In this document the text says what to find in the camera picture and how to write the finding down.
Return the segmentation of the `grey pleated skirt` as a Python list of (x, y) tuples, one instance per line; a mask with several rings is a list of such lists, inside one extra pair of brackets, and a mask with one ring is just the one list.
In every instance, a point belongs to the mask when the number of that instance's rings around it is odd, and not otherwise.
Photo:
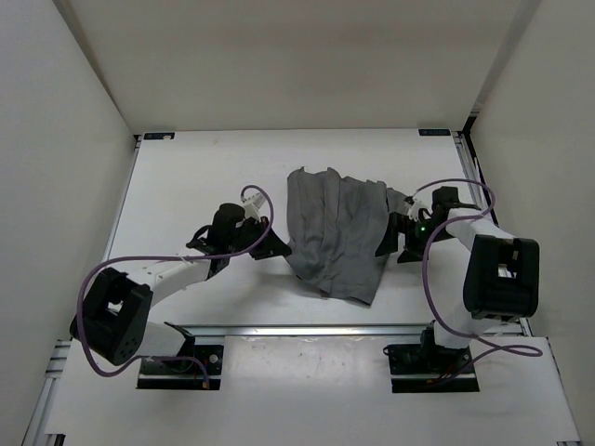
[(343, 177), (332, 168), (297, 169), (287, 177), (286, 258), (307, 285), (330, 298), (373, 303), (386, 255), (377, 256), (391, 213), (405, 213), (405, 195), (383, 181)]

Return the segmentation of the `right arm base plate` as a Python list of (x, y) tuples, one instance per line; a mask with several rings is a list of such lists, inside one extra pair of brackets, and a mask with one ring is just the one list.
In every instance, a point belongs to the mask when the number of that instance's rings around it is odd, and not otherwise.
[(383, 353), (389, 360), (393, 394), (480, 391), (469, 347), (438, 346), (432, 326), (422, 331), (417, 344), (386, 345)]

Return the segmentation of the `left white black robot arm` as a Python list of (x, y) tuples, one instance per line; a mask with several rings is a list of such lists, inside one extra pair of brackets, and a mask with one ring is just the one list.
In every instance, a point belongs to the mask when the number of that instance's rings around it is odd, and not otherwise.
[(162, 361), (175, 372), (198, 365), (192, 335), (170, 322), (151, 322), (151, 309), (191, 285), (213, 279), (234, 257), (262, 260), (292, 253), (273, 231), (271, 218), (250, 201), (222, 204), (186, 246), (187, 255), (143, 256), (142, 268), (133, 272), (116, 269), (116, 259), (90, 272), (70, 325), (71, 336), (87, 358), (99, 355), (117, 370), (136, 359)]

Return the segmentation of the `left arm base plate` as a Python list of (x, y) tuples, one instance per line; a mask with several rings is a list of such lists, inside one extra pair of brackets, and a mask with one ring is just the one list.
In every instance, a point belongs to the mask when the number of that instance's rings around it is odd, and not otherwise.
[(137, 389), (218, 391), (224, 360), (224, 344), (191, 336), (179, 353), (191, 360), (147, 361), (139, 367)]

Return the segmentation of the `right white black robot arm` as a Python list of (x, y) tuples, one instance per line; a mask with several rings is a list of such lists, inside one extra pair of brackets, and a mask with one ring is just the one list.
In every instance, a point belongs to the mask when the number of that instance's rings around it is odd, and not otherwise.
[(487, 215), (474, 204), (462, 203), (457, 188), (449, 186), (432, 193), (430, 206), (408, 196), (402, 210), (390, 212), (376, 254), (397, 253), (401, 263), (420, 263), (426, 295), (430, 294), (431, 246), (456, 239), (469, 251), (461, 297), (447, 316), (441, 316), (431, 297), (427, 299), (434, 319), (422, 333), (417, 359), (428, 371), (441, 370), (451, 360), (451, 352), (481, 340), (498, 323), (536, 313), (539, 245), (505, 232)]

